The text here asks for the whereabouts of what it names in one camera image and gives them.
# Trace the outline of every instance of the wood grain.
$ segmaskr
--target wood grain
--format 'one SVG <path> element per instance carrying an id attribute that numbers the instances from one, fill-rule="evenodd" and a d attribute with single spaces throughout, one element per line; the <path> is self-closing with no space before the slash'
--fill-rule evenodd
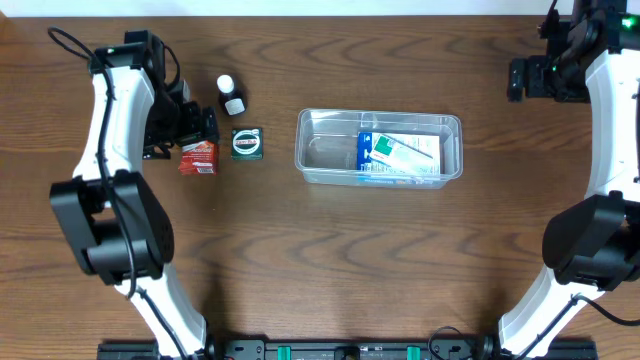
<path id="1" fill-rule="evenodd" d="M 0 34 L 2 33 L 2 30 L 4 29 L 4 23 L 7 20 L 7 17 L 4 16 L 4 13 L 2 12 L 2 10 L 0 10 Z"/>
<path id="2" fill-rule="evenodd" d="M 193 96 L 237 75 L 250 110 L 220 117 L 221 174 L 182 177 L 179 154 L 145 162 L 169 214 L 174 262 L 217 333 L 419 338 L 480 333 L 542 265 L 549 219 L 578 202 L 590 169 L 586 105 L 509 104 L 515 56 L 544 51 L 538 17 L 10 19 L 0 35 L 0 358 L 90 359 L 104 339 L 148 339 L 130 304 L 79 270 L 48 202 L 69 179 L 92 114 L 85 65 L 47 37 L 90 47 L 150 28 Z M 308 107 L 455 114 L 464 173 L 439 191 L 309 185 L 293 165 Z M 264 129 L 265 159 L 232 162 L 232 127 Z M 625 284 L 600 303 L 640 317 Z M 637 357 L 637 331 L 590 309 L 564 331 L 604 359 Z"/>

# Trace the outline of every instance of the clear plastic bin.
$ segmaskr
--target clear plastic bin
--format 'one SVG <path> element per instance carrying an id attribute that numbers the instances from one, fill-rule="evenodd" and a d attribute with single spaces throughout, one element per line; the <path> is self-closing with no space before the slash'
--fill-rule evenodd
<path id="1" fill-rule="evenodd" d="M 360 132 L 438 135 L 441 174 L 356 170 Z M 310 183 L 439 189 L 462 174 L 462 128 L 453 115 L 305 109 L 298 116 L 295 152 L 296 167 Z"/>

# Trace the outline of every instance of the small bottle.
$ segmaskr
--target small bottle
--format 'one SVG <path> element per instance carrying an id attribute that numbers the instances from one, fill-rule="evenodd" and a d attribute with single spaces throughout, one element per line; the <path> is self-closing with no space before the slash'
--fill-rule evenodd
<path id="1" fill-rule="evenodd" d="M 242 90 L 238 89 L 229 75 L 222 75 L 218 78 L 218 89 L 220 97 L 218 101 L 227 115 L 238 115 L 247 110 L 247 103 L 244 100 Z"/>

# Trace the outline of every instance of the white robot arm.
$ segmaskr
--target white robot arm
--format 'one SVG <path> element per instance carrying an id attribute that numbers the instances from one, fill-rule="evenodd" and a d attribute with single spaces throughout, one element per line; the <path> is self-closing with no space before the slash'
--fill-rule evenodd
<path id="1" fill-rule="evenodd" d="M 73 180 L 54 184 L 50 197 L 80 266 L 88 274 L 98 274 L 118 292 L 132 295 L 131 302 L 158 340 L 160 355 L 204 357 L 207 324 L 193 308 L 170 263 L 171 224 L 142 178 L 142 160 L 143 155 L 153 157 L 156 146 L 171 146 L 184 138 L 199 141 L 207 135 L 215 137 L 217 127 L 212 109 L 205 109 L 200 116 L 197 104 L 189 102 L 184 81 L 165 85 L 165 48 L 148 31 L 137 31 L 125 35 L 124 45 L 91 54 L 95 104 L 87 145 Z M 105 120 L 108 123 L 103 130 Z M 106 131 L 104 149 L 99 149 L 102 131 Z M 101 150 L 108 184 L 122 213 L 120 217 L 116 214 L 115 222 L 96 221 L 91 216 L 113 205 L 101 182 L 96 156 Z M 123 246 L 128 240 L 123 241 L 117 231 L 118 223 L 128 229 L 130 250 Z M 129 251 L 135 270 L 126 261 Z"/>
<path id="2" fill-rule="evenodd" d="M 531 57 L 526 64 L 529 68 L 546 65 L 547 69 L 525 80 L 529 97 L 591 102 L 591 177 L 585 200 L 549 223 L 543 245 L 545 266 L 523 299 L 500 319 L 498 338 L 503 352 L 518 357 L 544 356 L 553 338 L 586 305 L 574 301 L 576 296 L 595 300 L 621 281 L 637 278 L 640 264 L 634 260 L 635 254 L 620 250 L 620 244 L 637 240 L 637 234 L 634 240 L 623 223 L 625 218 L 636 221 L 630 212 L 640 204 L 636 132 L 640 81 L 636 32 L 640 29 L 635 28 L 636 18 L 628 12 L 637 2 L 627 2 L 625 9 L 612 9 L 613 2 L 585 5 L 576 1 L 570 27 L 568 23 L 561 25 L 552 5 L 547 22 L 541 26 L 542 37 L 549 38 L 549 54 L 546 58 Z M 562 29 L 570 29 L 567 42 L 562 53 L 554 53 L 557 44 L 552 38 L 557 41 Z M 518 75 L 519 64 L 514 62 L 511 73 Z M 512 77 L 510 85 L 513 80 L 518 83 L 520 79 Z M 536 92 L 536 83 L 554 91 Z"/>

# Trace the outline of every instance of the black cable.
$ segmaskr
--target black cable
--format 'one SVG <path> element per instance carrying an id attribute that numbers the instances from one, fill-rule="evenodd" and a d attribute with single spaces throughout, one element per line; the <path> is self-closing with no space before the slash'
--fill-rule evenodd
<path id="1" fill-rule="evenodd" d="M 56 37 L 54 35 L 54 33 L 58 33 L 58 34 L 64 36 L 65 38 L 67 38 L 68 40 L 70 40 L 71 42 L 76 44 L 76 46 L 78 46 L 80 49 L 82 49 L 82 51 L 84 51 L 87 55 L 85 55 L 83 53 L 79 53 L 79 52 L 73 50 L 72 48 L 68 47 L 62 41 L 58 40 L 58 37 Z M 74 38 L 69 33 L 67 33 L 66 31 L 64 31 L 62 29 L 60 29 L 57 26 L 50 26 L 47 29 L 47 34 L 49 34 L 49 37 L 51 38 L 51 40 L 53 40 L 53 42 L 55 42 L 56 44 L 62 46 L 63 49 L 67 50 L 68 52 L 72 53 L 75 56 L 81 57 L 81 58 L 83 58 L 83 59 L 85 59 L 87 61 L 89 61 L 89 59 L 94 56 L 94 54 L 91 52 L 91 50 L 89 50 L 89 48 L 87 48 L 83 43 L 81 43 L 80 40 Z"/>
<path id="2" fill-rule="evenodd" d="M 560 313 L 558 315 L 556 315 L 555 318 L 553 318 L 553 320 L 551 321 L 549 326 L 547 326 L 542 333 L 536 335 L 536 339 L 524 350 L 524 352 L 522 354 L 520 354 L 520 356 L 518 356 L 516 358 L 516 360 L 523 360 L 524 358 L 526 358 L 527 355 L 529 355 L 529 353 L 531 352 L 531 350 L 533 350 L 533 348 L 535 348 L 542 341 L 542 339 L 544 339 L 547 335 L 549 335 L 551 330 L 553 330 L 553 328 L 556 327 L 556 325 L 558 325 L 560 320 L 562 320 L 562 318 L 565 315 L 567 315 L 569 310 L 571 310 L 571 308 L 576 306 L 577 304 L 578 304 L 578 299 L 571 298 L 571 300 L 569 300 L 567 305 L 565 305 L 562 308 Z"/>
<path id="3" fill-rule="evenodd" d="M 591 307 L 593 307 L 594 309 L 596 309 L 600 314 L 604 315 L 607 319 L 613 321 L 614 323 L 618 324 L 618 325 L 622 325 L 622 326 L 640 326 L 640 319 L 638 320 L 623 320 L 620 319 L 619 317 L 611 314 L 610 312 L 608 312 L 607 310 L 605 310 L 602 306 L 598 305 L 596 302 L 594 302 L 593 300 L 587 298 L 584 295 L 575 295 L 571 298 L 571 300 L 569 300 L 569 302 L 567 303 L 567 305 L 565 305 L 564 308 L 562 308 L 562 311 L 560 311 L 560 313 L 553 319 L 553 321 L 549 324 L 549 326 L 547 326 L 544 331 L 538 335 L 536 337 L 536 339 L 531 343 L 531 345 L 529 345 L 527 347 L 527 349 L 520 355 L 518 356 L 518 358 L 516 360 L 523 360 L 525 357 L 527 357 L 527 355 L 531 352 L 531 350 L 533 350 L 533 348 L 535 348 L 541 341 L 542 339 L 545 338 L 545 336 L 547 336 L 551 330 L 553 330 L 554 327 L 556 327 L 556 325 L 558 325 L 558 322 L 560 322 L 560 320 L 562 320 L 562 318 L 567 315 L 567 313 L 569 312 L 569 310 L 571 310 L 572 307 L 578 305 L 578 301 L 584 301 L 587 304 L 591 305 Z"/>
<path id="4" fill-rule="evenodd" d="M 100 135 L 98 137 L 98 152 L 96 153 L 96 158 L 98 159 L 98 169 L 100 170 L 100 183 L 102 184 L 102 188 L 107 194 L 107 199 L 109 203 L 111 203 L 111 209 L 113 210 L 113 214 L 116 216 L 118 226 L 120 227 L 120 232 L 122 232 L 122 236 L 124 237 L 124 241 L 127 248 L 127 255 L 129 258 L 129 292 L 127 293 L 127 299 L 131 299 L 133 294 L 136 291 L 136 263 L 135 263 L 135 255 L 133 253 L 133 244 L 131 243 L 131 236 L 129 236 L 129 230 L 124 222 L 124 216 L 120 212 L 120 206 L 118 205 L 118 199 L 115 191 L 111 186 L 109 186 L 109 179 L 107 175 L 107 159 L 104 156 L 105 152 L 105 142 L 107 136 L 107 129 L 109 126 L 109 114 L 111 113 L 111 105 L 113 103 L 113 84 L 111 83 L 111 79 L 109 74 L 107 73 L 106 68 L 104 66 L 100 70 L 102 75 L 104 76 L 107 83 L 107 104 L 104 111 L 104 117 L 102 119 L 102 126 L 100 127 Z"/>
<path id="5" fill-rule="evenodd" d="M 173 81 L 171 81 L 171 83 L 167 85 L 167 91 L 171 91 L 171 89 L 176 87 L 180 82 L 180 63 L 178 62 L 178 58 L 176 57 L 176 54 L 173 53 L 173 50 L 171 50 L 170 47 L 168 47 L 165 44 L 162 44 L 162 46 L 164 46 L 164 48 L 167 49 L 167 51 L 169 51 L 169 54 L 171 54 L 171 57 L 173 58 L 173 62 L 176 63 L 176 76 L 174 76 Z"/>
<path id="6" fill-rule="evenodd" d="M 440 355 L 438 355 L 438 353 L 436 353 L 433 350 L 433 347 L 431 346 L 431 343 L 433 342 L 433 338 L 438 335 L 438 333 L 440 333 L 441 331 L 444 330 L 451 330 L 451 331 L 455 331 L 458 333 L 458 335 L 460 335 L 460 337 L 462 337 L 462 340 L 464 340 L 465 343 L 467 343 L 467 345 L 469 345 L 469 347 L 473 350 L 474 345 L 467 339 L 464 338 L 464 335 L 462 335 L 462 333 L 460 332 L 460 330 L 454 328 L 453 326 L 443 326 L 439 329 L 437 329 L 433 334 L 431 334 L 431 336 L 429 337 L 429 341 L 427 341 L 427 349 L 429 350 L 429 352 L 431 353 L 431 355 L 433 355 L 433 357 L 435 357 L 438 360 L 445 360 L 443 359 Z"/>
<path id="7" fill-rule="evenodd" d="M 620 319 L 619 317 L 613 315 L 612 313 L 608 312 L 607 310 L 605 310 L 602 306 L 598 305 L 596 302 L 594 302 L 593 300 L 583 296 L 583 295 L 576 295 L 573 297 L 576 300 L 582 300 L 584 302 L 586 302 L 587 304 L 591 305 L 592 308 L 596 309 L 596 311 L 598 311 L 600 314 L 604 315 L 604 317 L 606 317 L 607 319 L 613 321 L 614 323 L 618 324 L 618 325 L 622 325 L 622 326 L 640 326 L 640 319 L 638 320 L 623 320 Z"/>
<path id="8" fill-rule="evenodd" d="M 551 7 L 549 8 L 549 13 L 551 13 L 553 9 L 556 8 L 557 3 L 558 3 L 558 0 L 553 0 L 553 2 L 551 3 Z"/>
<path id="9" fill-rule="evenodd" d="M 180 346 L 180 342 L 178 342 L 178 336 L 173 331 L 173 329 L 169 326 L 169 324 L 167 323 L 167 320 L 162 316 L 162 314 L 160 314 L 160 311 L 158 310 L 158 307 L 153 302 L 153 300 L 151 300 L 151 298 L 147 294 L 147 291 L 138 289 L 138 290 L 136 290 L 136 292 L 138 294 L 140 294 L 140 297 L 144 301 L 147 302 L 147 305 L 149 305 L 149 308 L 151 309 L 151 312 L 153 312 L 153 315 L 156 316 L 156 319 L 158 319 L 158 322 L 160 323 L 160 325 L 162 326 L 164 331 L 167 332 L 167 334 L 169 335 L 169 337 L 173 341 L 173 344 L 175 345 L 175 347 L 178 349 L 178 352 L 180 353 L 180 359 L 187 360 L 188 357 L 187 357 L 184 349 L 182 349 L 182 346 Z"/>

